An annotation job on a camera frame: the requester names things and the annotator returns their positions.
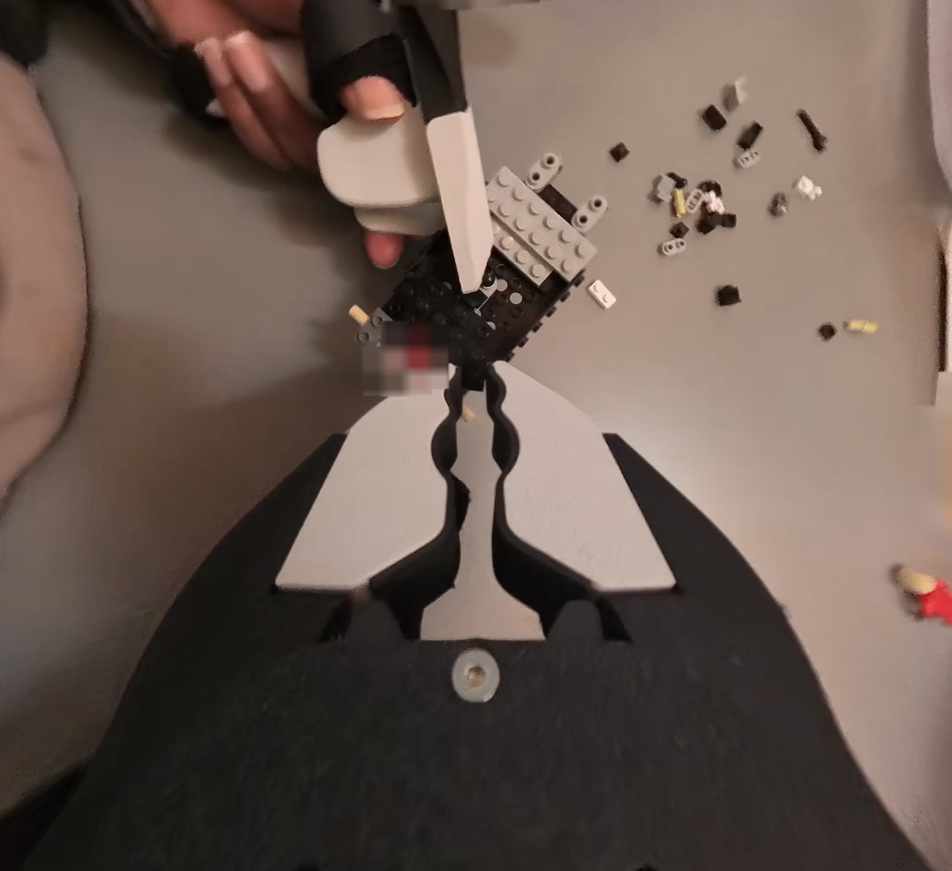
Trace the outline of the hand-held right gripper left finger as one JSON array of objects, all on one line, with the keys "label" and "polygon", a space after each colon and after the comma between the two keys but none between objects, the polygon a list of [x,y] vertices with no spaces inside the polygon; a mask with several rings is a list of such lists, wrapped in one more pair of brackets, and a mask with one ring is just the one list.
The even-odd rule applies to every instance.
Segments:
[{"label": "hand-held right gripper left finger", "polygon": [[468,487],[453,475],[465,390],[385,398],[351,426],[275,578],[281,591],[385,603],[403,635],[455,583]]}]

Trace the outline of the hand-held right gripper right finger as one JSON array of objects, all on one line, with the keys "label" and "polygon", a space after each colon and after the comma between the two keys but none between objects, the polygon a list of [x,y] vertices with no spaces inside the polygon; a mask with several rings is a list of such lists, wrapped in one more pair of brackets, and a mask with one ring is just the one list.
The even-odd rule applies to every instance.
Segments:
[{"label": "hand-held right gripper right finger", "polygon": [[608,638],[625,639],[615,601],[667,595],[676,579],[599,425],[511,363],[485,377],[499,469],[495,578],[547,637],[584,603]]}]

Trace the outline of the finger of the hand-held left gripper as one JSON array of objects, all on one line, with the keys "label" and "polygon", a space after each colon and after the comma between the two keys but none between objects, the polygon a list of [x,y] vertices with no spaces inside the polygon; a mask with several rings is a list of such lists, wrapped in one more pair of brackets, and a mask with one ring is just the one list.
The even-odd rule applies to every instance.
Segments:
[{"label": "finger of the hand-held left gripper", "polygon": [[425,138],[461,291],[477,291],[494,246],[477,130],[470,108],[436,117]]}]

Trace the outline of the toy brick car chassis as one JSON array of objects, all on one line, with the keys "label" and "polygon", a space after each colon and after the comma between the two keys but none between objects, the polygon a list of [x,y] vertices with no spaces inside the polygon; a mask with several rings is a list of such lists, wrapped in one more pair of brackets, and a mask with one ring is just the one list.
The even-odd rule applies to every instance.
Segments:
[{"label": "toy brick car chassis", "polygon": [[447,370],[465,390],[479,391],[486,371],[510,362],[571,291],[582,285],[597,253],[589,231],[601,221],[607,198],[594,195],[581,207],[555,187],[561,158],[545,153],[522,178],[507,167],[486,187],[493,245],[476,290],[459,284],[448,234],[433,236],[382,306],[359,325],[364,349],[408,342],[418,353],[446,347]]}]

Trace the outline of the pile of small toy bricks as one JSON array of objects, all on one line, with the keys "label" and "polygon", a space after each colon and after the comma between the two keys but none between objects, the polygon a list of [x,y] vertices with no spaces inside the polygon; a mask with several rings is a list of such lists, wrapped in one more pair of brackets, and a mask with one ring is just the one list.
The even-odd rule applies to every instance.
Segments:
[{"label": "pile of small toy bricks", "polygon": [[683,254],[691,235],[733,229],[738,222],[736,213],[726,208],[722,185],[715,179],[693,183],[683,175],[667,172],[655,178],[649,198],[669,215],[666,235],[656,250],[660,258]]}]

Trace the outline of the red toy minifigure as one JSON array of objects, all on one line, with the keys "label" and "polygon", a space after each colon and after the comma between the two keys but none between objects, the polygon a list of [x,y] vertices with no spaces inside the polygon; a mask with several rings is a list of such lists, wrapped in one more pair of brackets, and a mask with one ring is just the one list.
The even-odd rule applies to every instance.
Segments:
[{"label": "red toy minifigure", "polygon": [[951,589],[948,581],[903,564],[896,565],[891,575],[907,604],[914,608],[916,619],[937,620],[951,626]]}]

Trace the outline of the person's beige sweatshirt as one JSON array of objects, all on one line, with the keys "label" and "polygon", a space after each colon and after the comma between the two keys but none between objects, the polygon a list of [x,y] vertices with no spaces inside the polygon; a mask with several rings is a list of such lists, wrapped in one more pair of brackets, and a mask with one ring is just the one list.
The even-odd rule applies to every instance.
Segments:
[{"label": "person's beige sweatshirt", "polygon": [[1,499],[65,425],[88,336],[80,201],[28,70],[1,61]]}]

